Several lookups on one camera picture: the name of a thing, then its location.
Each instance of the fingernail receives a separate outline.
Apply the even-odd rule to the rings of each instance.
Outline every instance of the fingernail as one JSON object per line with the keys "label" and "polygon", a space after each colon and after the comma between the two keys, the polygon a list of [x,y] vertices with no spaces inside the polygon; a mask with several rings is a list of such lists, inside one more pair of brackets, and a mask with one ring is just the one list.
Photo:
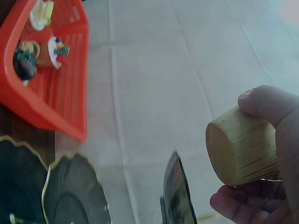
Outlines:
{"label": "fingernail", "polygon": [[239,96],[239,98],[247,97],[249,94],[250,92],[244,92]]}
{"label": "fingernail", "polygon": [[255,88],[252,88],[251,90],[247,90],[246,92],[252,92]]}

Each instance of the white tablecloth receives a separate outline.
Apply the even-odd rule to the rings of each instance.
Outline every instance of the white tablecloth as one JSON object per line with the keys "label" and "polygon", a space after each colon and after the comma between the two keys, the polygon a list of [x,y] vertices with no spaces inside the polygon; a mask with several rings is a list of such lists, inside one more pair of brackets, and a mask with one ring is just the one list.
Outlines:
{"label": "white tablecloth", "polygon": [[[87,0],[87,141],[114,224],[160,224],[166,163],[182,157],[198,217],[220,186],[209,121],[261,84],[299,94],[299,29],[278,0]],[[223,219],[210,223],[226,223]]]}

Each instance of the dark green plate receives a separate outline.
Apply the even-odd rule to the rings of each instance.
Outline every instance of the dark green plate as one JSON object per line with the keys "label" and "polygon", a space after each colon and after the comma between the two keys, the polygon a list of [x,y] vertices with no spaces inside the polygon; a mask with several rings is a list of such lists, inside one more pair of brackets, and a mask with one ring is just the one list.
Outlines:
{"label": "dark green plate", "polygon": [[47,168],[27,143],[0,137],[0,223],[11,224],[10,214],[45,223],[41,195]]}
{"label": "dark green plate", "polygon": [[50,165],[43,192],[48,224],[111,224],[104,190],[88,160],[75,154]]}

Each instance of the bamboo cup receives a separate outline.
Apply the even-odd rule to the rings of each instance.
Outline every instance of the bamboo cup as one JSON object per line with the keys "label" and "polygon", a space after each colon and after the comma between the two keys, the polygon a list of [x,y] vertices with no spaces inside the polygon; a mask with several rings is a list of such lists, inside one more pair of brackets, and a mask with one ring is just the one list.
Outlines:
{"label": "bamboo cup", "polygon": [[206,148],[215,173],[226,185],[279,176],[275,129],[238,106],[208,124]]}

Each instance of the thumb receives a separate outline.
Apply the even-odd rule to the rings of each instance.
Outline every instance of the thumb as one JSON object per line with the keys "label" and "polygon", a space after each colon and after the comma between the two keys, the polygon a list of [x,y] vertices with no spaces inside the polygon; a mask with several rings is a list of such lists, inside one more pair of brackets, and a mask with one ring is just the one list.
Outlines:
{"label": "thumb", "polygon": [[277,87],[262,85],[238,98],[240,109],[251,116],[261,116],[275,128],[299,109],[299,97]]}

